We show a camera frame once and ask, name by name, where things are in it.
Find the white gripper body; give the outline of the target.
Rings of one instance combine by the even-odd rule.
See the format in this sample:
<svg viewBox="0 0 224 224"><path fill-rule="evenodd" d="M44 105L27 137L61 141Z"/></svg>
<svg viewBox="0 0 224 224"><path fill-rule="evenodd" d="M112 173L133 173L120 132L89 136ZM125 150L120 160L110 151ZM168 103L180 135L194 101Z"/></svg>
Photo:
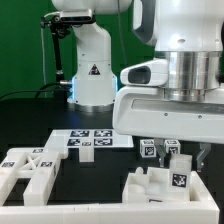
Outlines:
<svg viewBox="0 0 224 224"><path fill-rule="evenodd" d="M204 102L175 102L163 90L123 87L116 96L113 128L119 134L224 144L224 85Z"/></svg>

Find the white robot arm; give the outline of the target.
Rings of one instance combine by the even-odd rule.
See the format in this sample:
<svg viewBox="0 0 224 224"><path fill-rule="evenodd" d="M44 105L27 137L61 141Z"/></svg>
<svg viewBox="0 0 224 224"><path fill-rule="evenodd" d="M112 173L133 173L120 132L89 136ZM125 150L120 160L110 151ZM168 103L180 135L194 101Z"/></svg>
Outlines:
<svg viewBox="0 0 224 224"><path fill-rule="evenodd" d="M194 141L207 153L224 144L220 82L224 0L52 0L56 19L73 28L78 71L69 103L111 107L120 134ZM131 9L133 31L155 49L152 60L111 72L110 36L98 14Z"/></svg>

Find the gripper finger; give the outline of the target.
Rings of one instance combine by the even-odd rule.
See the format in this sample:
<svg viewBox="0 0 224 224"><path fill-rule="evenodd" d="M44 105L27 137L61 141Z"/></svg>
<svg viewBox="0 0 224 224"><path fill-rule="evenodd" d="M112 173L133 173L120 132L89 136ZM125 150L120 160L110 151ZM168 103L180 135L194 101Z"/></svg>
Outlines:
<svg viewBox="0 0 224 224"><path fill-rule="evenodd" d="M161 138L154 139L154 145L159 155L159 163L160 166L163 167L165 165L165 157L166 157L166 149L164 147L164 140Z"/></svg>
<svg viewBox="0 0 224 224"><path fill-rule="evenodd" d="M211 151L211 144L210 143L201 143L200 144L200 151L196 157L196 164L197 164L197 171L200 172L204 167L204 159Z"/></svg>

